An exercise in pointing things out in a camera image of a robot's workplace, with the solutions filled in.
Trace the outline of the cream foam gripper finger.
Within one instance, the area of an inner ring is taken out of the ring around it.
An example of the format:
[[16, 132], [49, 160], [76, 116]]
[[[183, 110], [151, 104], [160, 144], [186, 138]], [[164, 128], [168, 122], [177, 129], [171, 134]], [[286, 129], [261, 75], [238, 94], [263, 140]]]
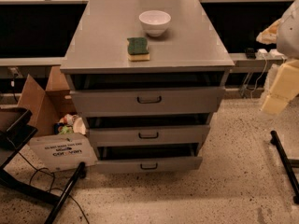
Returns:
[[299, 94], [299, 61], [290, 60], [280, 66], [272, 65], [267, 87], [262, 95], [261, 110], [269, 115], [279, 114]]

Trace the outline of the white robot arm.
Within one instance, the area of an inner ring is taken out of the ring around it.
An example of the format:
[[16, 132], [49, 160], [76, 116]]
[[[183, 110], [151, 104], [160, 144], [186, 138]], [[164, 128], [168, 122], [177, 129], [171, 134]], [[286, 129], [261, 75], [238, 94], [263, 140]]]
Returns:
[[265, 95], [262, 111], [279, 114], [299, 94], [299, 0], [295, 0], [282, 17], [260, 32], [260, 43], [277, 44], [277, 50], [287, 57], [276, 73], [270, 72], [271, 85]]

